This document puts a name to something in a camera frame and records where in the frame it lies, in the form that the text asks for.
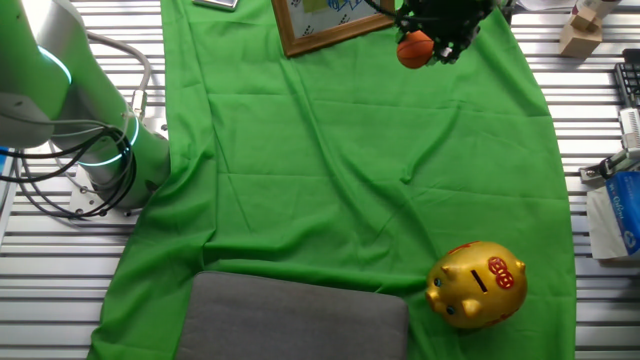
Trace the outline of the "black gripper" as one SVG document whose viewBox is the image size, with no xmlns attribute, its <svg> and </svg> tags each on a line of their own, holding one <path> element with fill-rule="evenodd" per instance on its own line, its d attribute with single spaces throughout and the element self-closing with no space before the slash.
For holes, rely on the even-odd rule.
<svg viewBox="0 0 640 360">
<path fill-rule="evenodd" d="M 421 30 L 434 41 L 429 64 L 454 64 L 478 35 L 476 27 L 495 8 L 494 0 L 410 0 L 396 11 L 402 34 Z"/>
</svg>

